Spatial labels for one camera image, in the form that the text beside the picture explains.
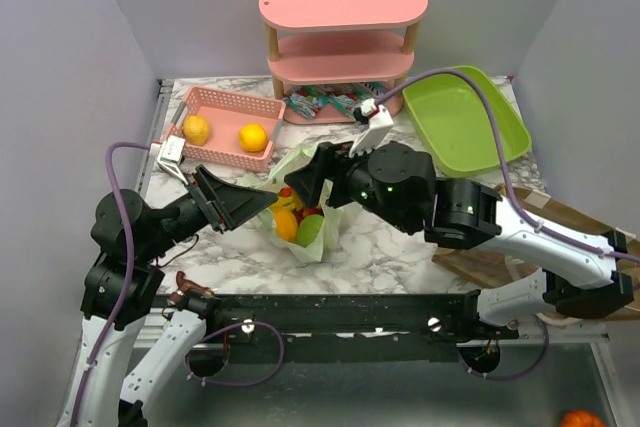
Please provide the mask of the red lychee bunch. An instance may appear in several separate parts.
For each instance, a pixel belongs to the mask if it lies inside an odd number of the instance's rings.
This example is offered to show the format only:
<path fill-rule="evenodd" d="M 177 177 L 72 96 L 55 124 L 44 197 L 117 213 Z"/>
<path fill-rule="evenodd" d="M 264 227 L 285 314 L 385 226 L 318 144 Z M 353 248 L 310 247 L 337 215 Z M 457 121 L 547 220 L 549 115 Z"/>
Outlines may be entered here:
<path fill-rule="evenodd" d="M 319 206 L 306 207 L 291 187 L 283 187 L 280 189 L 279 201 L 281 202 L 281 207 L 292 212 L 298 222 L 301 222 L 310 215 L 324 215 L 323 210 Z"/>

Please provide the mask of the yellow bell pepper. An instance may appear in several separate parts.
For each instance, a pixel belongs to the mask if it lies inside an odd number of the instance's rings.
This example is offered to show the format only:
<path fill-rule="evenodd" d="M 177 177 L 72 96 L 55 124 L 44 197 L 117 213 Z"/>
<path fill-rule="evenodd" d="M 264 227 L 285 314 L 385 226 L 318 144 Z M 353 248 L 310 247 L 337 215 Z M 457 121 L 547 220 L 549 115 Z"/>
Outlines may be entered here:
<path fill-rule="evenodd" d="M 288 210 L 278 210 L 273 213 L 276 235 L 286 241 L 294 243 L 297 239 L 298 222 L 296 216 Z"/>

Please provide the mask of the avocado print plastic bag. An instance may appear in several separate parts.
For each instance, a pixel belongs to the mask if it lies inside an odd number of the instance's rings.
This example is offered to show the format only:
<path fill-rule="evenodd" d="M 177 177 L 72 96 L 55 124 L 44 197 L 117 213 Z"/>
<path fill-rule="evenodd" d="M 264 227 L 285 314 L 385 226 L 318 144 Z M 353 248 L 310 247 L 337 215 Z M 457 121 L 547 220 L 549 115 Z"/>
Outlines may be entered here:
<path fill-rule="evenodd" d="M 247 174 L 240 178 L 244 187 L 265 190 L 277 195 L 277 202 L 259 213 L 252 221 L 257 230 L 275 246 L 289 250 L 303 263 L 320 262 L 325 253 L 339 246 L 339 237 L 359 215 L 358 208 L 349 204 L 329 207 L 332 184 L 326 181 L 321 188 L 317 205 L 306 207 L 285 182 L 285 176 L 306 166 L 316 147 L 297 147 L 286 154 L 264 179 Z"/>

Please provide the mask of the yellow banana bunch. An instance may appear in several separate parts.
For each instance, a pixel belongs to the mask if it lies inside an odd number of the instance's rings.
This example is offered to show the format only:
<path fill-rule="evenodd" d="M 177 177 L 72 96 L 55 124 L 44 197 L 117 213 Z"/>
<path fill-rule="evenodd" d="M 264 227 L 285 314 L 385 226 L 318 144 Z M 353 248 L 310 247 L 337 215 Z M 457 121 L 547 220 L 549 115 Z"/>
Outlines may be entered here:
<path fill-rule="evenodd" d="M 280 210 L 293 212 L 303 210 L 304 204 L 296 194 L 292 194 L 289 196 L 278 196 L 277 201 L 274 202 L 269 209 L 272 212 L 278 212 Z"/>

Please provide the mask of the green cabbage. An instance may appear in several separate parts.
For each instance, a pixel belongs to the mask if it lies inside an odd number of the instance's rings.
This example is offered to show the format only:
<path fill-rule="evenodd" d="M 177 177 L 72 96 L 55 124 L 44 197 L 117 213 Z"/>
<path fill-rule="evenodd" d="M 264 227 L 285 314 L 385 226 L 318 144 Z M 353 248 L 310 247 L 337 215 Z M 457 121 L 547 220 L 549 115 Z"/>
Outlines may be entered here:
<path fill-rule="evenodd" d="M 306 216 L 299 224 L 296 243 L 302 247 L 308 247 L 318 237 L 322 230 L 324 217 L 320 214 Z"/>

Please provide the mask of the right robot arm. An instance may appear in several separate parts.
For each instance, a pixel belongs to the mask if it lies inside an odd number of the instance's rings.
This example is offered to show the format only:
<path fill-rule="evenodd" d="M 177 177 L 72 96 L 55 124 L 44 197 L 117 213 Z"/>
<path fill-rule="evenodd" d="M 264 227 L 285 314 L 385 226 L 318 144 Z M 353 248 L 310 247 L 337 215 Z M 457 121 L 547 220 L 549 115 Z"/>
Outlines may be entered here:
<path fill-rule="evenodd" d="M 545 311 L 601 319 L 633 301 L 633 282 L 619 271 L 609 238 L 540 217 L 527 223 L 495 190 L 437 177 L 431 156 L 405 144 L 391 141 L 356 155 L 350 147 L 319 144 L 285 183 L 307 207 L 319 203 L 330 182 L 329 207 L 355 202 L 403 233 L 423 233 L 428 243 L 499 252 L 536 266 L 527 277 L 473 295 L 472 307 L 459 317 L 467 336 L 480 339 L 496 326 Z"/>

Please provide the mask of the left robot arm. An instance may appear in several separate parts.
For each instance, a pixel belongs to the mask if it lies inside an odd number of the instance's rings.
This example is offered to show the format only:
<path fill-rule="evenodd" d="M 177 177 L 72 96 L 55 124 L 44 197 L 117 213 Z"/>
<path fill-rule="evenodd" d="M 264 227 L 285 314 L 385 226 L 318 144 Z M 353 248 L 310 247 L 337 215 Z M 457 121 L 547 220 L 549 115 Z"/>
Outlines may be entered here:
<path fill-rule="evenodd" d="M 84 281 L 81 341 L 59 425 L 146 425 L 189 350 L 220 334 L 219 300 L 202 287 L 183 288 L 169 325 L 140 362 L 129 365 L 164 277 L 155 260 L 206 227 L 232 231 L 277 199 L 224 182 L 202 166 L 184 186 L 185 194 L 163 208 L 149 207 L 129 189 L 114 189 L 98 204 L 91 237 L 100 255 Z"/>

